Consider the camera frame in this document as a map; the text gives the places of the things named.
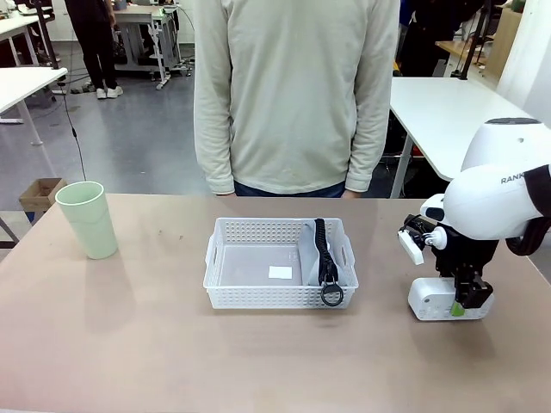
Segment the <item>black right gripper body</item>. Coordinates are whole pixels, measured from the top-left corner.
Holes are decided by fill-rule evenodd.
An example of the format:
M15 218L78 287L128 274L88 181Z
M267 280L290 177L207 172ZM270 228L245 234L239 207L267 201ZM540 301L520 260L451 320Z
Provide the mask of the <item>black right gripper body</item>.
M474 240L446 225L437 225L436 228L446 235L443 250L432 247L440 276L458 278L461 282L476 276L481 278L483 268L493 259L498 240Z

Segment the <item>white rectangular box device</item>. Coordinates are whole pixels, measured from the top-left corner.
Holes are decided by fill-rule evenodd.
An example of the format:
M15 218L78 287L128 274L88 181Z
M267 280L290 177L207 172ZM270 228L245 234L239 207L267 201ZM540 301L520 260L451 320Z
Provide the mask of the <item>white rectangular box device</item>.
M453 278L417 278L408 294L413 313L425 322L479 320L490 311L493 301L492 293L481 307L461 310L455 303Z

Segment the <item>person's left forearm beige sleeve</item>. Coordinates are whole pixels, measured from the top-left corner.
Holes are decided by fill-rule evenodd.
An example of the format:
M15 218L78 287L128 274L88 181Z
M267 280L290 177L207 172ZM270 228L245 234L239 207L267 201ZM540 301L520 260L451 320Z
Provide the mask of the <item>person's left forearm beige sleeve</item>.
M351 141L344 197L357 198L368 190L381 159L387 136L392 78L393 58L378 68L365 67L357 74L356 130Z

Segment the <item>white perforated plastic basket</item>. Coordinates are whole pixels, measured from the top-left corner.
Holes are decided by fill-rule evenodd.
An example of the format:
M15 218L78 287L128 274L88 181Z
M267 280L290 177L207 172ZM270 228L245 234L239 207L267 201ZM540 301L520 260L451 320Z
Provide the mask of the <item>white perforated plastic basket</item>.
M342 220L323 219L331 252L348 279L341 305L324 305L319 287L302 284L298 242L303 225L314 219L218 218L208 242L203 281L213 308L347 308L359 286L353 249ZM292 267L293 279L270 279L270 266Z

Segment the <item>large white table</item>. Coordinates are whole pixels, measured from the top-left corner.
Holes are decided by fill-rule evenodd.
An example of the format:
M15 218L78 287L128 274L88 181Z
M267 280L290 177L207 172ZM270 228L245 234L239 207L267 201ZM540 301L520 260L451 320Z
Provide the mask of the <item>large white table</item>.
M392 199L403 187L413 146L440 178L450 181L461 171L467 148L485 121L529 116L493 90L452 77L395 77L390 108L407 133Z

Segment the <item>black pole stand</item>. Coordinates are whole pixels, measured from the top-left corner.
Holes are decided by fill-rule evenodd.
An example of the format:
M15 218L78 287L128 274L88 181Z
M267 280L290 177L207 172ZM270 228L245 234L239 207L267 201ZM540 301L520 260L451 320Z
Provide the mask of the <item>black pole stand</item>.
M490 14L493 8L494 0L484 0L483 6L480 9L480 15L477 21L477 26L474 34L470 38L468 53L465 58L461 71L457 74L457 78L462 81L466 81L468 78L468 72L473 63L476 47L480 42L483 42L486 37L487 27L491 20Z

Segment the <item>wooden cabinet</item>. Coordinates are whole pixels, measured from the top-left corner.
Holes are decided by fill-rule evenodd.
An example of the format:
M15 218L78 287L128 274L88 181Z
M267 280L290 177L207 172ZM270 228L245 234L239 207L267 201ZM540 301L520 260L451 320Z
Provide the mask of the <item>wooden cabinet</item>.
M517 30L522 19L522 14L503 9L496 34L493 38L492 49L486 61L485 76L495 81L501 78L512 45L517 35Z

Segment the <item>bystander in dark clothes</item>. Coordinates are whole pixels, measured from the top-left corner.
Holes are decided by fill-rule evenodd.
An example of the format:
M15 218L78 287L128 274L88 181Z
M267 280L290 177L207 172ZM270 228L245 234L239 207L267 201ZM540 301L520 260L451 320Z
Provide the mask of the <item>bystander in dark clothes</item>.
M461 0L406 0L410 21L399 62L403 77L432 77L443 52L437 41L452 40L461 24Z

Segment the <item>person in beige sweater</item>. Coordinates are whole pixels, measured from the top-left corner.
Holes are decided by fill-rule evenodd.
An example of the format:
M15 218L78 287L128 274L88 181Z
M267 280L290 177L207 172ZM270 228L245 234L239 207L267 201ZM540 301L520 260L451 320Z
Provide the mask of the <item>person in beige sweater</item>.
M399 0L195 0L195 68L229 71L228 196L344 197L356 77L393 58Z

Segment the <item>light green plastic cup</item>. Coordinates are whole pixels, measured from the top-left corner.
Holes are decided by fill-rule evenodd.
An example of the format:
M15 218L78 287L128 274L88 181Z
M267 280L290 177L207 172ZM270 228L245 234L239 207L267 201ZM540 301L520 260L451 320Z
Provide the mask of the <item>light green plastic cup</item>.
M65 218L86 256L101 260L118 250L104 186L99 182L75 182L55 194Z

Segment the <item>white workbench with equipment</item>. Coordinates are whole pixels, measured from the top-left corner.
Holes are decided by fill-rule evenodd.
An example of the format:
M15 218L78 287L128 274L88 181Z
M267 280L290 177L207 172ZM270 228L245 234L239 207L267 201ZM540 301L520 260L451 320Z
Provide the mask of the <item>white workbench with equipment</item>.
M149 74L161 90L172 74L188 76L191 59L178 41L180 16L191 23L179 0L131 0L115 5L115 69Z

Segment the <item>person in black clothes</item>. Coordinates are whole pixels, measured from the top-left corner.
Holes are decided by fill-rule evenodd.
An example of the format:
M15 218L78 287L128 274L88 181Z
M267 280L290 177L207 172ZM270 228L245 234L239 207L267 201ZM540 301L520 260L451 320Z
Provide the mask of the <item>person in black clothes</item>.
M123 94L115 77L112 29L115 13L111 0L64 0L83 52L90 81L98 100L116 99Z

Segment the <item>brown cardboard box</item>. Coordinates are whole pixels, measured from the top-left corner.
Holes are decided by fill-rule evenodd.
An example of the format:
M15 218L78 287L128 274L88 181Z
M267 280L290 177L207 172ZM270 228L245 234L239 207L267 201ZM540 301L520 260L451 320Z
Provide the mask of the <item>brown cardboard box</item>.
M40 178L35 180L19 197L24 212L43 213L55 204L55 195L65 187L62 178Z

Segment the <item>white side table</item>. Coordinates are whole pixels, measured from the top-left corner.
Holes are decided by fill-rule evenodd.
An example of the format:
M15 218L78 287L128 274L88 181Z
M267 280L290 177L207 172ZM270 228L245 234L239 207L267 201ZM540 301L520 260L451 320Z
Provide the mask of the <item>white side table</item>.
M42 145L25 99L68 73L66 68L17 66L0 68L0 114L16 106L22 121L28 125L31 143Z

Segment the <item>white desk with clutter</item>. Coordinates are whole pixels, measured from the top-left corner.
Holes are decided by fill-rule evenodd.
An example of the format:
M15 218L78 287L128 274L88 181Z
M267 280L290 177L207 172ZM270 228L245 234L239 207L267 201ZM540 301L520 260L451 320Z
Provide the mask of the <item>white desk with clutter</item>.
M37 15L0 19L0 68L40 66L39 43L43 45Z

